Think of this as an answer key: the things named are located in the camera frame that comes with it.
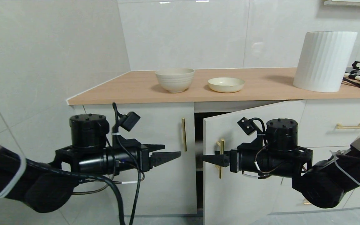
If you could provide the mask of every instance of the kitchen counter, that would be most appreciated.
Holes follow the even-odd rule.
[[[131,71],[67,100],[69,105],[125,103],[172,103],[212,101],[258,101],[360,98],[360,88],[343,82],[335,93],[307,91],[293,86],[296,68],[239,68],[196,70],[190,88],[169,93],[155,77],[155,71]],[[236,93],[219,93],[208,87],[215,77],[236,77],[246,81]]]

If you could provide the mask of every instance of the ribbed white vase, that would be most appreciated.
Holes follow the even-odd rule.
[[[357,34],[350,31],[306,33],[294,86],[317,92],[339,91]]]

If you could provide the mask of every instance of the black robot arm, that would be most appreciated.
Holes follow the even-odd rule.
[[[266,123],[263,130],[254,123],[258,118],[242,118],[238,125],[247,134],[257,132],[253,142],[220,155],[204,155],[202,160],[230,171],[257,173],[257,178],[270,176],[292,178],[292,187],[313,205],[333,208],[345,193],[360,186],[360,138],[345,152],[335,152],[328,160],[312,165],[313,151],[298,146],[298,124],[279,118]]]
[[[134,112],[120,115],[120,118],[113,131],[119,126],[130,131],[140,119]],[[103,175],[119,175],[121,171],[137,168],[133,158],[140,172],[145,173],[181,156],[180,151],[155,152],[164,149],[164,144],[142,144],[136,139],[125,139],[118,133],[110,145],[106,137],[110,131],[109,123],[103,115],[75,115],[70,118],[70,127],[72,145],[56,150],[54,161],[50,163],[27,159],[23,175],[5,198],[21,201],[39,213],[48,213],[63,206],[79,184],[106,181],[111,183],[118,204],[121,204],[119,211],[122,212],[119,213],[123,217],[120,192],[114,185],[121,182],[110,181]],[[63,162],[70,165],[70,172],[61,170]],[[0,192],[13,179],[19,165],[20,157],[0,146]]]

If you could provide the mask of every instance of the drawer handle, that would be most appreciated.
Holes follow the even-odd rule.
[[[184,143],[184,151],[187,151],[187,136],[186,136],[186,119],[181,119],[182,126],[183,126],[183,143]]]
[[[222,138],[220,142],[216,141],[216,144],[220,147],[220,154],[224,154],[224,139]],[[216,168],[219,170],[219,179],[222,178],[222,167],[216,165]]]
[[[360,123],[357,126],[343,126],[342,124],[338,123],[336,129],[338,130],[360,129]]]
[[[312,203],[310,203],[310,202],[308,202],[307,200],[306,200],[306,198],[304,198],[304,205],[312,205]]]

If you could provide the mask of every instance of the bowl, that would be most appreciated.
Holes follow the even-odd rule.
[[[171,93],[185,91],[193,82],[195,70],[188,68],[170,68],[155,72],[157,81]]]
[[[245,81],[233,77],[217,77],[210,79],[207,83],[213,91],[232,93],[241,90]]]

